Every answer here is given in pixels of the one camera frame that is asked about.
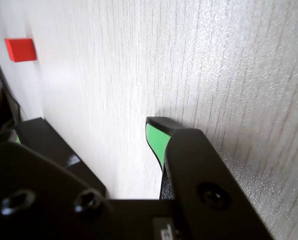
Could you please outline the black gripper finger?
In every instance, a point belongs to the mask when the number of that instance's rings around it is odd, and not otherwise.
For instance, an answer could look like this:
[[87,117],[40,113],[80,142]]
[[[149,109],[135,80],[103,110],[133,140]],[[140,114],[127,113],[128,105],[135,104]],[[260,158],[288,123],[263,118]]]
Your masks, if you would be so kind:
[[0,133],[0,240],[119,240],[107,201],[87,183]]
[[186,239],[272,239],[203,131],[149,116],[146,141],[162,170],[160,198],[175,202]]

